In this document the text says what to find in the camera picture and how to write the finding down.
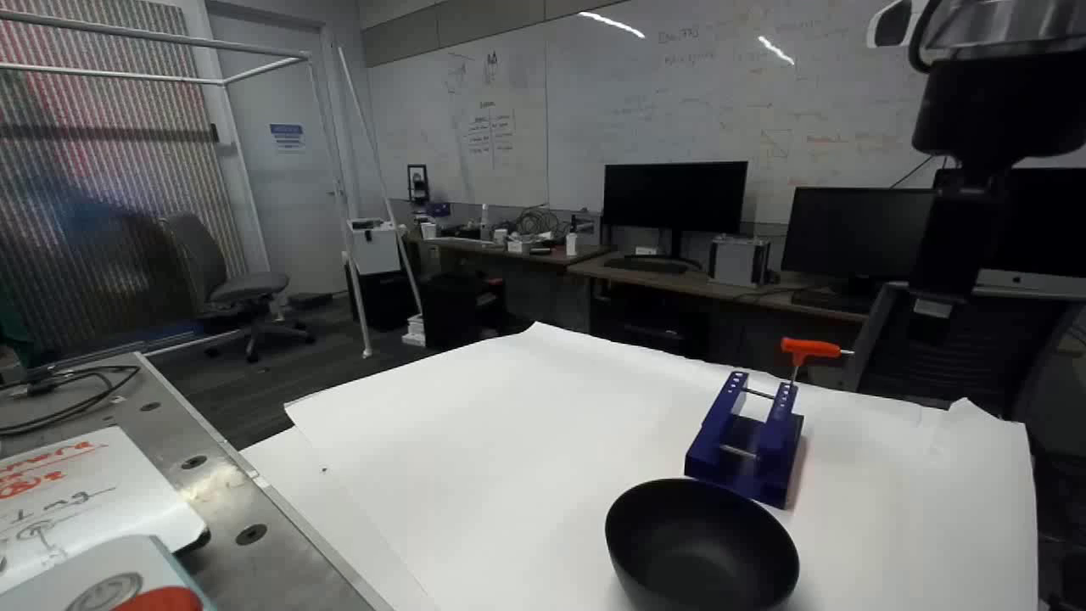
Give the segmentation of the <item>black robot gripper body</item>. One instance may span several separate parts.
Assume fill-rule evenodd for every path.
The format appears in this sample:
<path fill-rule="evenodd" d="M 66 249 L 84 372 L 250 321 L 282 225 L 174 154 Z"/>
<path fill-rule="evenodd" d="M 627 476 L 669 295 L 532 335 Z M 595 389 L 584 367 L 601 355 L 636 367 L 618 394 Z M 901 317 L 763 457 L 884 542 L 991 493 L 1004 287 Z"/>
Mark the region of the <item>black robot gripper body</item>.
<path fill-rule="evenodd" d="M 970 173 L 1004 173 L 1029 157 L 1086 143 L 1086 37 L 910 43 L 926 74 L 913 145 L 954 157 Z"/>

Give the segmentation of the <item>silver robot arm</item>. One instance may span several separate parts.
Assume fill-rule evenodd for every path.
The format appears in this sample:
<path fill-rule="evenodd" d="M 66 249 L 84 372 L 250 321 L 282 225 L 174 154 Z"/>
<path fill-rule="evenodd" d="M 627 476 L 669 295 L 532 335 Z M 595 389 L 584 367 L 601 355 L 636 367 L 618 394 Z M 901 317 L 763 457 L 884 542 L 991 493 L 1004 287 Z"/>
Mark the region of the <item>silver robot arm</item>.
<path fill-rule="evenodd" d="M 1086 0 L 884 0 L 865 43 L 926 78 L 920 154 L 1004 173 L 1086 143 Z"/>

